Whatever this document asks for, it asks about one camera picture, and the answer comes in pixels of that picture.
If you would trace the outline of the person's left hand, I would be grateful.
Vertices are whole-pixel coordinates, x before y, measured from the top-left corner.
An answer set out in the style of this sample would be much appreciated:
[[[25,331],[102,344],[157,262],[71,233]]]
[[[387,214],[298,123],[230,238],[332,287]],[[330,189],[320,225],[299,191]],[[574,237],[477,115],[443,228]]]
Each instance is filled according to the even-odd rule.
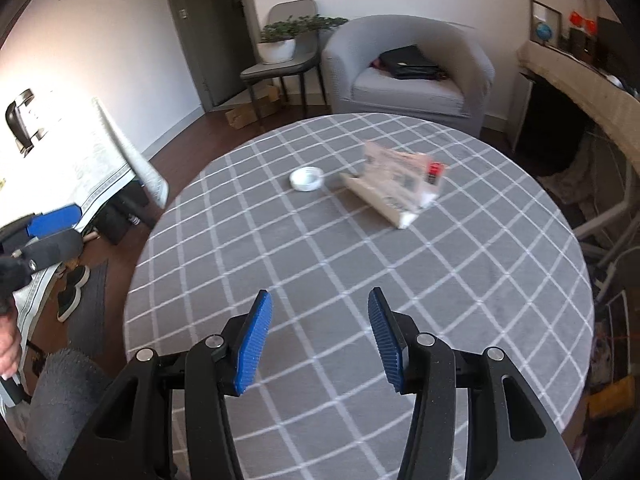
[[[0,316],[0,375],[10,379],[21,363],[21,333],[17,328],[17,310],[14,304]]]

